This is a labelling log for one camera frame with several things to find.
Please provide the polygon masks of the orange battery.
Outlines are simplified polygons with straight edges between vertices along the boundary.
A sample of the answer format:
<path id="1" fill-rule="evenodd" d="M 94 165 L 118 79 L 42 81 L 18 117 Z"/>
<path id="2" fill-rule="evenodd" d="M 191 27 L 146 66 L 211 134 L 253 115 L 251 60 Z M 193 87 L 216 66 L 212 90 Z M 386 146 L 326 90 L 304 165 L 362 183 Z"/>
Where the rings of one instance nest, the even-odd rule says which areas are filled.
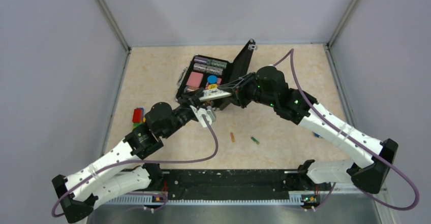
<path id="1" fill-rule="evenodd" d="M 234 134 L 232 132 L 230 133 L 230 137 L 231 137 L 231 141 L 235 142 L 235 137 L 234 137 Z"/>

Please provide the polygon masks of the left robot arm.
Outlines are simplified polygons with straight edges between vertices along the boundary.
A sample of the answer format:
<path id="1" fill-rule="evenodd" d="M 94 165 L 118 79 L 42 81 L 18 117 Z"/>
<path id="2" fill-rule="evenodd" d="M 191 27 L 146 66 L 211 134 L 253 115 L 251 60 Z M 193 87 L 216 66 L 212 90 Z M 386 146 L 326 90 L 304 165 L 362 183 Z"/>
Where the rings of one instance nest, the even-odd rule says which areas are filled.
<path id="1" fill-rule="evenodd" d="M 145 122 L 134 128 L 108 153 L 78 172 L 57 175 L 52 184 L 58 197 L 53 217 L 75 223 L 106 202 L 138 189 L 159 189 L 163 176 L 157 161 L 147 157 L 163 147 L 168 138 L 189 121 L 207 127 L 216 117 L 212 107 L 186 102 L 177 108 L 165 102 L 154 104 Z"/>

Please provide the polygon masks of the green battery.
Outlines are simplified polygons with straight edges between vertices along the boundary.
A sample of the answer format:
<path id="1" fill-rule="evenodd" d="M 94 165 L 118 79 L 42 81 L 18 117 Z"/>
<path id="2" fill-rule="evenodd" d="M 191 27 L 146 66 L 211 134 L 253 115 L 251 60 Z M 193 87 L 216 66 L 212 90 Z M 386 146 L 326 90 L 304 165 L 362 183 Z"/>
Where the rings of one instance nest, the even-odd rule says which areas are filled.
<path id="1" fill-rule="evenodd" d="M 257 145 L 260 144 L 260 142 L 256 138 L 254 138 L 253 136 L 251 136 L 251 140 L 254 141 Z"/>

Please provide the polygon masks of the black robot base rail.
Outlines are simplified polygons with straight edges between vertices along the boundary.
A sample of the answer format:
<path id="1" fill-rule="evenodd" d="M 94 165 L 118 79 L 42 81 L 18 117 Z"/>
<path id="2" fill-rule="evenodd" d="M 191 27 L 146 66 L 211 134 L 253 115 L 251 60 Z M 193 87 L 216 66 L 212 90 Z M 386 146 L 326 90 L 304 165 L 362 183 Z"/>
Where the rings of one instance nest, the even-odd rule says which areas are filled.
<path id="1" fill-rule="evenodd" d="M 120 206 L 284 206 L 313 212 L 334 197 L 370 200 L 348 183 L 315 184 L 291 169 L 163 169 L 147 190 L 107 202 Z"/>

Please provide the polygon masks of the white remote control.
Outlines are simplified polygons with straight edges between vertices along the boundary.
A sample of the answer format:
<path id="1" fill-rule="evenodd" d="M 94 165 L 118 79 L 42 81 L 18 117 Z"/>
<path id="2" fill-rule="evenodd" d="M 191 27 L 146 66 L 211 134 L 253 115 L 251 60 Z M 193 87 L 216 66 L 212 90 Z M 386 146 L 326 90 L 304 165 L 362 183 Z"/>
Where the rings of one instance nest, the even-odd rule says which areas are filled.
<path id="1" fill-rule="evenodd" d="M 199 98 L 201 102 L 213 101 L 222 98 L 230 97 L 232 93 L 220 90 L 218 88 L 208 89 L 203 91 L 203 95 Z"/>

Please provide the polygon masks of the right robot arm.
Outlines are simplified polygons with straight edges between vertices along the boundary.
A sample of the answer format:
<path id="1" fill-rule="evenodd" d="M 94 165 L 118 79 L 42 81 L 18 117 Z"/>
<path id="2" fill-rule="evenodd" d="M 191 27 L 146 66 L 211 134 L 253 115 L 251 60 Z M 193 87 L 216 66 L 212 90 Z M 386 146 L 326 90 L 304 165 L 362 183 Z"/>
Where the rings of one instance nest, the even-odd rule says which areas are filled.
<path id="1" fill-rule="evenodd" d="M 317 133 L 349 156 L 347 160 L 323 162 L 307 160 L 298 167 L 298 183 L 312 189 L 320 183 L 351 183 L 369 194 L 380 192 L 398 144 L 381 141 L 339 119 L 313 96 L 290 88 L 284 73 L 273 66 L 260 68 L 224 84 L 222 91 L 231 93 L 231 103 L 245 108 L 250 102 L 270 106 L 280 118 Z"/>

